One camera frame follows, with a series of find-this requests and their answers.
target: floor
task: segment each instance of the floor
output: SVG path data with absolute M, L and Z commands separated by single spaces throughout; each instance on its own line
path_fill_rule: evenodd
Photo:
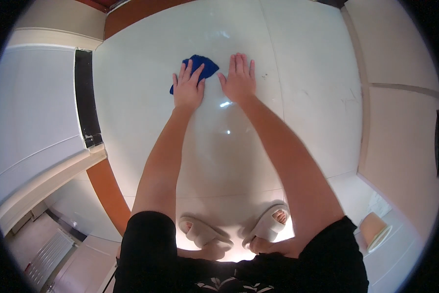
M 58 229 L 63 230 L 49 215 L 43 213 L 35 221 L 28 220 L 16 235 L 6 237 L 8 247 L 21 270 L 27 267 Z
M 171 74 L 193 54 L 228 71 L 229 55 L 256 60 L 258 97 L 304 141 L 358 225 L 374 191 L 356 176 L 362 132 L 360 80 L 338 9 L 308 0 L 203 0 L 163 10 L 114 34 L 94 52 L 96 106 L 113 173 L 131 208 L 146 159 L 174 103 Z M 177 214 L 231 235 L 223 261 L 251 259 L 244 227 L 286 201 L 260 140 L 215 76 L 189 123 Z M 291 223 L 278 240 L 293 236 Z M 197 249 L 180 230 L 178 247 Z
M 76 175 L 44 201 L 79 232 L 121 242 L 122 237 L 100 203 L 86 172 Z

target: finger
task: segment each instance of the finger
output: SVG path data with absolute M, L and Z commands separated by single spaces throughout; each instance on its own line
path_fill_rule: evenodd
M 172 84 L 174 85 L 174 91 L 177 88 L 177 76 L 175 73 L 172 74 Z
M 242 70 L 244 71 L 244 73 L 248 73 L 249 67 L 247 66 L 247 55 L 241 54 L 241 57 L 242 57 Z
M 251 60 L 251 68 L 249 69 L 249 75 L 253 80 L 255 80 L 255 61 Z
M 226 85 L 226 78 L 222 73 L 218 73 L 217 75 L 218 75 L 219 83 L 221 84 L 221 88 L 223 89 L 224 86 Z
M 205 92 L 205 79 L 200 80 L 197 89 L 197 93 L 201 98 L 203 98 L 203 93 Z
M 240 53 L 236 55 L 236 73 L 244 73 L 242 68 L 242 56 Z
M 198 83 L 198 79 L 200 77 L 200 73 L 202 73 L 203 68 L 205 68 L 205 64 L 202 63 L 202 65 L 200 65 L 199 68 L 197 68 L 195 70 L 195 72 L 192 74 L 192 76 L 190 77 L 190 80 L 192 83 L 197 84 Z
M 236 73 L 236 55 L 231 55 L 229 58 L 229 74 Z
M 190 73 L 192 72 L 192 63 L 193 63 L 192 59 L 189 59 L 187 68 L 185 69 L 184 72 L 184 77 L 182 78 L 182 82 L 184 83 L 188 82 L 188 80 L 190 79 Z
M 181 71 L 179 72 L 179 81 L 182 81 L 182 79 L 184 78 L 184 73 L 185 73 L 185 63 L 182 62 Z

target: radiator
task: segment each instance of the radiator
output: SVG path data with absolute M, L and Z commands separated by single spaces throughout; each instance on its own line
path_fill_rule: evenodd
M 75 242 L 60 229 L 48 240 L 25 269 L 30 282 L 40 291 L 53 270 Z

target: beige slipper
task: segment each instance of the beige slipper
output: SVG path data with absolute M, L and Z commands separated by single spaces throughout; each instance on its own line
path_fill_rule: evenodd
M 187 223 L 192 223 L 190 230 L 187 227 Z M 184 232 L 185 236 L 187 236 L 187 239 L 193 241 L 198 248 L 202 248 L 213 239 L 217 239 L 219 245 L 224 248 L 225 251 L 228 251 L 234 246 L 234 243 L 224 235 L 224 232 L 220 233 L 220 231 L 211 228 L 209 225 L 193 217 L 181 217 L 179 219 L 179 228 Z

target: brown wooden trim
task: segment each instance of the brown wooden trim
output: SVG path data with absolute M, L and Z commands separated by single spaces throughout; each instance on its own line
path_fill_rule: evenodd
M 131 0 L 107 15 L 104 39 L 110 38 L 138 20 L 191 1 L 194 0 Z
M 91 6 L 92 8 L 95 8 L 95 9 L 97 9 L 99 11 L 104 12 L 104 13 L 107 13 L 107 11 L 109 11 L 108 7 L 105 7 L 104 5 L 96 3 L 96 2 L 94 2 L 92 0 L 76 0 L 76 1 L 84 3 L 84 4 L 88 5 L 88 6 Z
M 123 236 L 130 218 L 130 209 L 123 198 L 108 159 L 100 161 L 86 170 L 105 212 Z

